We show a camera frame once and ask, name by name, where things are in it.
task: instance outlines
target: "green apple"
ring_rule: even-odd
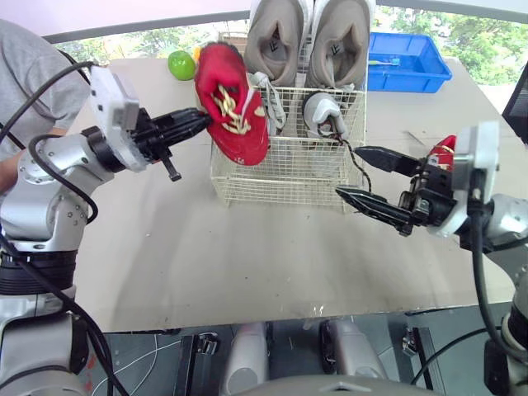
[[[168,55],[168,69],[178,80],[192,80],[195,77],[196,65],[185,51],[174,51]]]

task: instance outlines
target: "tree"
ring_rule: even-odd
[[[138,41],[135,52],[149,58],[166,58],[175,50],[191,52],[193,48],[211,40],[209,34],[194,26],[137,31],[129,33],[128,37]]]
[[[213,38],[208,31],[184,26],[70,41],[55,47],[77,61],[95,60],[99,64],[108,64],[118,58],[166,58],[175,50],[191,52],[209,40]]]
[[[528,57],[528,25],[454,15],[444,52],[460,59],[477,83],[516,83]]]
[[[528,59],[528,25],[405,8],[383,7],[382,12],[393,18],[395,31],[429,35],[479,84],[516,83]]]

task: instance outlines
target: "gray shirt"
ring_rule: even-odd
[[[41,37],[0,19],[0,123],[13,113],[50,77],[70,62]],[[11,132],[24,144],[53,127],[67,130],[83,106],[89,86],[72,72],[48,89],[14,124]],[[0,145],[0,160],[18,148],[9,138]]]

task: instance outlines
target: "person's arm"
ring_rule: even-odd
[[[62,130],[60,128],[53,128],[50,133],[64,136],[66,134],[66,130]],[[0,194],[3,194],[7,190],[9,190],[17,182],[18,160],[20,159],[23,153],[23,151],[20,151],[11,158],[6,159],[4,161],[0,161]]]

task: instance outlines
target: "blue bin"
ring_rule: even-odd
[[[438,91],[453,75],[431,37],[394,33],[370,33],[369,60],[399,65],[369,65],[369,91]]]

